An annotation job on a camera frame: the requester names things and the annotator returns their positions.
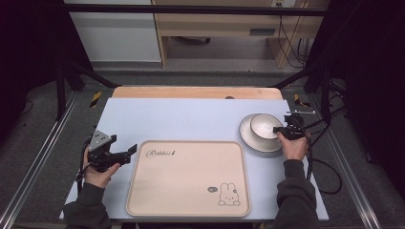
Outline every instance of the wall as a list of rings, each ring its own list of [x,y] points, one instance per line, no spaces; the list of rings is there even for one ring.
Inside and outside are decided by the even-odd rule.
[[[77,4],[150,5],[150,0],[65,0]],[[152,13],[71,12],[92,63],[161,62]]]

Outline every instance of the white plate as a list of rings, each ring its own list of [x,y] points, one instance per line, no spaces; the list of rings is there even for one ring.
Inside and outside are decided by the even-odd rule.
[[[241,133],[241,137],[244,142],[252,149],[263,153],[271,153],[280,150],[282,145],[277,138],[265,139],[253,133],[250,127],[250,122],[255,115],[259,114],[248,115],[241,122],[239,132]]]

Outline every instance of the wooden tray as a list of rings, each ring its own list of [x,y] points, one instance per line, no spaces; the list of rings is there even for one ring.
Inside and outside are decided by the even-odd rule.
[[[245,216],[250,204],[242,146],[234,141],[144,142],[126,207],[132,216]]]

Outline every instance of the table surface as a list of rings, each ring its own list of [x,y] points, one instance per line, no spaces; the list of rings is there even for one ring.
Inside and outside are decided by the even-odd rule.
[[[213,97],[225,98],[228,96],[238,99],[212,99]],[[178,111],[168,113],[169,109],[173,106],[175,106]],[[194,140],[207,140],[209,138],[215,140],[221,139],[221,137],[226,135],[228,138],[221,140],[234,140],[245,144],[239,135],[239,129],[235,129],[237,125],[239,126],[243,117],[254,113],[267,113],[282,119],[283,115],[286,115],[288,111],[288,104],[282,99],[281,93],[277,89],[120,87],[115,90],[113,98],[109,99],[98,127],[102,128],[100,131],[106,131],[107,135],[117,134],[118,141],[112,145],[112,152],[126,151],[125,147],[128,148],[129,144],[133,144],[134,142],[132,141],[134,138],[139,141],[136,142],[139,144],[150,139],[167,139],[167,133],[157,134],[156,129],[155,131],[149,131],[149,126],[144,126],[143,123],[137,126],[134,124],[122,124],[122,122],[128,123],[134,119],[147,120],[148,118],[156,120],[157,123],[165,123],[164,130],[170,133],[172,139],[186,140],[188,137],[191,137],[191,139]],[[226,122],[229,123],[222,125],[220,120],[215,120],[219,119],[216,118],[216,115],[228,115],[229,121],[227,120]],[[120,123],[112,124],[108,121],[111,119],[118,119]],[[197,134],[191,133],[190,136],[190,133],[185,134],[184,131],[183,133],[178,131],[180,127],[181,130],[187,130],[187,132],[189,132],[190,123],[193,124],[201,121],[204,123],[209,122],[209,124],[199,127]],[[137,130],[134,131],[131,129],[131,126],[137,128]],[[218,129],[216,133],[212,133],[212,128]],[[282,154],[270,156],[255,152],[246,145],[244,145],[244,150],[251,210],[249,214],[243,218],[134,218],[129,216],[124,207],[126,198],[121,198],[119,201],[115,198],[117,196],[127,196],[128,187],[126,186],[129,186],[129,177],[133,174],[132,171],[135,166],[133,162],[121,167],[117,174],[115,174],[113,180],[109,183],[109,188],[106,190],[103,202],[107,206],[110,217],[121,221],[255,221],[274,219],[278,211],[275,202],[277,194],[275,184],[284,178],[284,169],[282,166],[284,158]],[[314,179],[312,180],[312,184],[317,187]],[[328,219],[328,213],[326,212],[325,205],[317,188],[316,195],[318,199],[318,216],[320,219]],[[67,202],[75,200],[75,197],[76,189],[74,184]]]

